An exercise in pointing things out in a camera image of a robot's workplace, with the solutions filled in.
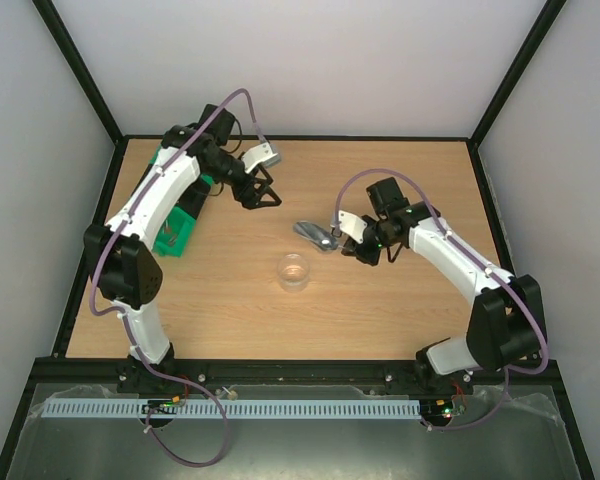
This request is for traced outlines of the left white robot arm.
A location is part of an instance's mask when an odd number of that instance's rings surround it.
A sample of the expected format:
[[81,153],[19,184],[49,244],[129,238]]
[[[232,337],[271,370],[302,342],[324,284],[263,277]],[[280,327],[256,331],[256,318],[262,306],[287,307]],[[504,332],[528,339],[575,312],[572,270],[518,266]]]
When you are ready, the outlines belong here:
[[91,293],[110,301],[107,310],[122,320],[130,353],[138,360],[158,365],[172,348],[159,318],[163,273],[152,249],[185,191],[207,175],[229,186],[245,209],[281,203],[267,171],[279,162],[278,151],[266,138],[239,156],[226,151],[234,123],[225,109],[210,106],[199,126],[172,127],[121,210],[106,224],[92,224],[84,233]]

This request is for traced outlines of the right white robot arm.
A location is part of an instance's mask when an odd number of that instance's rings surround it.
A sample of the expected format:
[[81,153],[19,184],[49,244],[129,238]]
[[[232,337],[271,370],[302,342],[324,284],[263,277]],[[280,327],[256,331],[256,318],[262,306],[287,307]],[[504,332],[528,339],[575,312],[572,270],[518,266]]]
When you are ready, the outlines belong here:
[[490,262],[452,230],[427,197],[410,202],[398,185],[402,174],[384,173],[385,179],[366,190],[373,215],[334,208],[333,232],[347,237],[344,254],[375,266],[382,254],[394,262],[409,249],[446,277],[471,308],[464,335],[417,352],[418,384],[435,392],[460,371],[543,372],[549,353],[538,282]]

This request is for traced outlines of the green black bin set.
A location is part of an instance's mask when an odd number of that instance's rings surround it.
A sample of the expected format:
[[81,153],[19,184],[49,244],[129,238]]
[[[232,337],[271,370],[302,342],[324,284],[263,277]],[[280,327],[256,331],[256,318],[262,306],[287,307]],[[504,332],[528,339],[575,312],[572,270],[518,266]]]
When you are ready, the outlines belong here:
[[154,253],[171,257],[183,255],[214,185],[210,176],[201,175],[184,191],[160,227],[153,245]]

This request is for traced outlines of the silver metal scoop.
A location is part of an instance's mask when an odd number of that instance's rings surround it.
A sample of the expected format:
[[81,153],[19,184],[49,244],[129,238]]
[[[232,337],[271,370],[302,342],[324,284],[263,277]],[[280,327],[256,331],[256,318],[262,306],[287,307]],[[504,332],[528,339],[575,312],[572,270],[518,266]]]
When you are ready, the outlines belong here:
[[340,247],[338,239],[333,234],[315,223],[298,221],[293,225],[293,231],[320,252],[332,253]]

